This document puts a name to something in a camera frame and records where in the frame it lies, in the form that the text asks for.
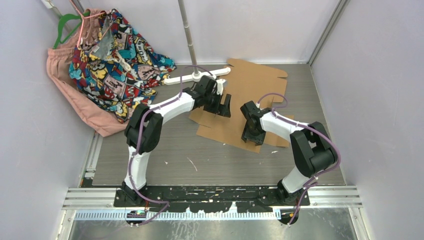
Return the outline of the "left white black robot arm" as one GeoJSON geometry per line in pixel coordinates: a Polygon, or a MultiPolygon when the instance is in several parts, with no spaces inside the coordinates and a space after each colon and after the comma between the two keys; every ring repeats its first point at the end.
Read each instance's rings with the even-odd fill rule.
{"type": "Polygon", "coordinates": [[[117,206],[141,206],[147,201],[142,190],[147,184],[147,166],[151,152],[157,147],[163,125],[169,120],[192,110],[230,118],[231,95],[224,94],[227,81],[204,75],[191,87],[165,101],[150,106],[138,105],[124,130],[128,145],[127,174],[116,192],[117,206]]]}

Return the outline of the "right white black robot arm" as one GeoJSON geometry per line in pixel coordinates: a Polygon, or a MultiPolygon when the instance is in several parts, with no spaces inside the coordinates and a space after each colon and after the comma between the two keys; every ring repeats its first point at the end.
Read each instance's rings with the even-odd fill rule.
{"type": "Polygon", "coordinates": [[[275,189],[275,197],[281,204],[291,205],[307,191],[313,178],[339,164],[340,152],[320,122],[294,121],[273,108],[260,108],[253,101],[243,104],[240,110],[246,119],[241,135],[244,142],[259,146],[267,133],[273,133],[291,145],[295,166],[275,189]]]}

